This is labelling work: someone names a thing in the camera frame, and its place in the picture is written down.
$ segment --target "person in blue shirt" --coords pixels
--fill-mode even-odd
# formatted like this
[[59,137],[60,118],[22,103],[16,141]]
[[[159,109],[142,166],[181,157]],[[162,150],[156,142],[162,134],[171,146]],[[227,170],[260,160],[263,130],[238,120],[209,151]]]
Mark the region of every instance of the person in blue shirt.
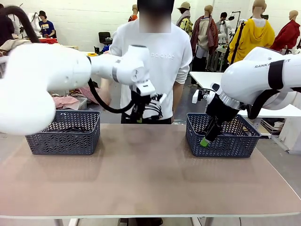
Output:
[[40,11],[39,17],[42,20],[39,21],[39,25],[43,37],[45,38],[53,37],[55,35],[55,27],[53,26],[53,23],[47,20],[46,13],[44,11]]

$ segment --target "gray basket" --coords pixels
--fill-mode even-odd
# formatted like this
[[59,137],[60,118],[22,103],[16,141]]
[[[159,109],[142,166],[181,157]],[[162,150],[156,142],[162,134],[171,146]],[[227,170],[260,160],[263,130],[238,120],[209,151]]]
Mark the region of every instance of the gray basket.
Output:
[[199,135],[204,131],[211,117],[207,114],[188,113],[186,138],[191,152],[196,157],[249,158],[261,137],[249,121],[237,115],[231,122],[222,125],[222,135],[218,136],[208,147],[200,142],[205,137]]
[[[80,128],[84,132],[62,132],[70,128]],[[46,129],[26,139],[33,154],[91,155],[99,136],[100,112],[57,110]]]

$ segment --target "hat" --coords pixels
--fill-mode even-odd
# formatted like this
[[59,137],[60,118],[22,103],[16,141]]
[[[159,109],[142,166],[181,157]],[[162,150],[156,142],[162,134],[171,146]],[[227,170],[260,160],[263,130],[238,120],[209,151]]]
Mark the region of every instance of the hat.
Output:
[[138,6],[136,4],[133,5],[133,7],[132,7],[132,10],[134,10],[134,9],[138,10]]
[[190,10],[190,3],[187,2],[187,1],[183,2],[182,5],[178,9],[181,9],[181,8],[185,8],[185,9]]
[[46,13],[42,10],[39,12],[39,16],[44,16],[45,18],[47,18]]

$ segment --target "black pants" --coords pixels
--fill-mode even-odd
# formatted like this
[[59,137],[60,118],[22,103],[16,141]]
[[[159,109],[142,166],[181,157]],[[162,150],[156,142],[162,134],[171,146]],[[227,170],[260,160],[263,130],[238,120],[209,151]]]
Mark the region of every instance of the black pants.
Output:
[[[194,57],[192,61],[192,71],[193,72],[205,72],[206,71],[206,59],[207,57],[197,58]],[[191,83],[196,84],[197,81],[194,78],[191,78]]]
[[[129,119],[129,115],[123,113],[121,115],[121,124],[135,124],[133,122],[131,122],[131,120]],[[170,125],[171,122],[171,118],[169,119],[163,119],[163,120],[149,120],[149,119],[143,119],[142,124],[156,124],[156,125]]]

